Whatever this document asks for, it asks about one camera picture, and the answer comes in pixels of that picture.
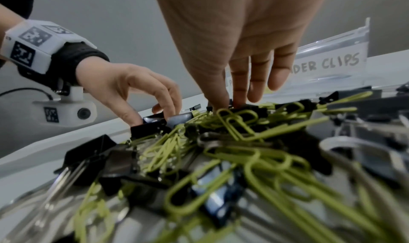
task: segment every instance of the wrist-mounted device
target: wrist-mounted device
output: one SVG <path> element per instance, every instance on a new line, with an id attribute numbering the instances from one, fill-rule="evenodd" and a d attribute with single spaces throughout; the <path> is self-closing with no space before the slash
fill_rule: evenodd
<path id="1" fill-rule="evenodd" d="M 21 76 L 67 96 L 78 86 L 77 65 L 90 56 L 108 57 L 87 39 L 53 22 L 25 20 L 6 31 L 0 55 L 18 66 Z"/>
<path id="2" fill-rule="evenodd" d="M 87 57 L 109 59 L 87 39 L 53 22 L 25 20 L 6 31 L 0 55 L 14 62 L 21 76 L 61 96 L 33 102 L 31 114 L 40 123 L 74 127 L 96 119 L 96 106 L 84 101 L 75 71 Z"/>

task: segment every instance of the qr code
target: qr code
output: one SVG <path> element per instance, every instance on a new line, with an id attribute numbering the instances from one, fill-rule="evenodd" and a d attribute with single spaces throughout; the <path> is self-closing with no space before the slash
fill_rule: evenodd
<path id="1" fill-rule="evenodd" d="M 31 67 L 35 56 L 35 50 L 16 41 L 13 46 L 10 58 L 23 65 Z"/>
<path id="2" fill-rule="evenodd" d="M 57 34 L 73 34 L 71 31 L 61 26 L 56 26 L 56 25 L 42 25 L 42 26 Z"/>
<path id="3" fill-rule="evenodd" d="M 51 38 L 52 35 L 39 28 L 31 27 L 28 31 L 24 32 L 18 37 L 36 47 L 39 47 L 49 38 Z"/>
<path id="4" fill-rule="evenodd" d="M 59 123 L 58 113 L 56 108 L 44 107 L 47 122 Z"/>

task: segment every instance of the forearm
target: forearm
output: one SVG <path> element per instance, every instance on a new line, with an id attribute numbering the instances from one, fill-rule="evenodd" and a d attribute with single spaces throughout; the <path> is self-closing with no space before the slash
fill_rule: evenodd
<path id="1" fill-rule="evenodd" d="M 6 31 L 16 26 L 23 20 L 24 18 L 0 4 L 0 45 L 3 43 L 4 34 Z"/>

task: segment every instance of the white camera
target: white camera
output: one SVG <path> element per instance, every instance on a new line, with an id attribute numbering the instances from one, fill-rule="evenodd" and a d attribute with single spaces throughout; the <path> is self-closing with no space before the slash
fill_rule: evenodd
<path id="1" fill-rule="evenodd" d="M 97 118 L 97 107 L 84 101 L 84 89 L 72 86 L 68 96 L 59 100 L 34 101 L 32 115 L 41 124 L 77 127 L 92 123 Z"/>

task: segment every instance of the gray wall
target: gray wall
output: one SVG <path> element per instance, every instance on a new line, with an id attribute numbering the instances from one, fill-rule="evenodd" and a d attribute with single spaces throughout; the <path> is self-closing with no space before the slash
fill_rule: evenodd
<path id="1" fill-rule="evenodd" d="M 306 32 L 302 44 L 314 42 L 364 25 L 372 18 L 371 56 L 409 49 L 406 35 L 408 0 L 327 0 Z M 52 20 L 96 44 L 113 62 L 135 63 L 174 79 L 183 97 L 200 93 L 187 75 L 156 0 L 35 0 L 32 18 Z M 0 71 L 0 92 L 17 87 L 46 88 L 18 76 L 15 67 Z M 40 126 L 30 116 L 37 92 L 15 92 L 0 98 L 0 157 L 32 142 L 71 131 Z M 136 110 L 150 108 L 148 96 L 131 96 Z M 96 123 L 114 118 L 96 102 Z"/>

